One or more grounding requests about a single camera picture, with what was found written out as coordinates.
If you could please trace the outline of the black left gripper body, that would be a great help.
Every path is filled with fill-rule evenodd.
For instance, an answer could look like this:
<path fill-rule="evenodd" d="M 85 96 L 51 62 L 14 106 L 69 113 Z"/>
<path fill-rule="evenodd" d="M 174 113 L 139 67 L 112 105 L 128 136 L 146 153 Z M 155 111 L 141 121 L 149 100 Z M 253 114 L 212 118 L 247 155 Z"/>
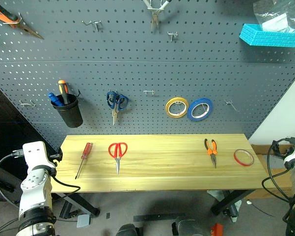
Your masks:
<path fill-rule="evenodd" d="M 53 154 L 53 155 L 50 155 L 49 156 L 49 161 L 50 162 L 53 162 L 53 163 L 55 161 L 61 162 L 62 161 L 62 158 L 63 158 L 63 152 L 62 152 L 62 149 L 59 148 L 56 154 Z"/>

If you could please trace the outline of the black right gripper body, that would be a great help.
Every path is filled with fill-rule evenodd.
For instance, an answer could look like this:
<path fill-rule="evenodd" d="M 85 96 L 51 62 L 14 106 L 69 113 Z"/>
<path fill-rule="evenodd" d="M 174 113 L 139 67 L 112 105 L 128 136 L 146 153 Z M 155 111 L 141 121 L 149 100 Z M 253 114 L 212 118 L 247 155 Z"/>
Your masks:
<path fill-rule="evenodd" d="M 272 154 L 274 156 L 286 156 L 288 145 L 280 145 L 277 141 L 272 141 Z"/>

